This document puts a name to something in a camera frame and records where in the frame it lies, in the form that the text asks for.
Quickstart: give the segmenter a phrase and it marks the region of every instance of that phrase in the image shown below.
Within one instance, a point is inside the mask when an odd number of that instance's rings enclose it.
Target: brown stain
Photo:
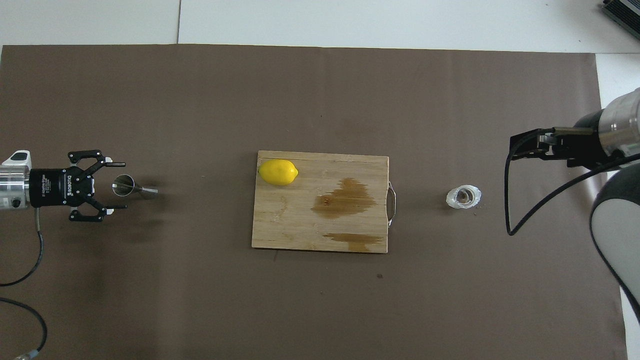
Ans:
[[[347,177],[340,180],[340,188],[328,195],[317,196],[311,210],[322,217],[334,219],[343,215],[362,213],[375,204],[376,202],[367,192],[366,185]]]
[[[323,235],[325,238],[332,238],[333,241],[341,241],[349,244],[349,251],[369,252],[366,245],[377,244],[382,240],[379,236],[348,234],[348,233],[328,233]]]

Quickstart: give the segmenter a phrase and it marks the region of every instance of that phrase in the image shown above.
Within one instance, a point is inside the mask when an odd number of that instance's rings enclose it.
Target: metal handle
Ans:
[[[391,226],[391,221],[393,221],[394,217],[396,216],[396,191],[394,190],[394,187],[391,186],[391,181],[389,181],[389,189],[387,189],[387,197],[389,196],[389,193],[391,193],[392,195],[391,204],[393,205],[393,210],[391,212],[391,217],[389,217],[389,207],[387,202],[387,218],[389,219],[388,226]]]

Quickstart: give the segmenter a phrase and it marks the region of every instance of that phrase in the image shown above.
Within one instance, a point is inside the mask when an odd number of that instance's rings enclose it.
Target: metal cylinder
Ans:
[[[624,156],[640,152],[640,88],[613,100],[602,112],[598,135],[604,152]]]
[[[29,202],[29,168],[0,166],[0,210],[26,209]]]

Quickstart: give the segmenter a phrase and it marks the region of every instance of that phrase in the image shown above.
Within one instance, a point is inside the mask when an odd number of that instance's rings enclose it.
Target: lemon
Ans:
[[[298,169],[289,160],[272,159],[263,162],[258,173],[269,184],[288,185],[298,176]]]

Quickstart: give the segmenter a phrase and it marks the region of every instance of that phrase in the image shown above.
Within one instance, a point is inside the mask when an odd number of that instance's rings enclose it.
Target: cutting board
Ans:
[[[299,174],[276,186],[256,171],[252,247],[387,253],[387,156],[259,151],[257,168],[271,159]]]

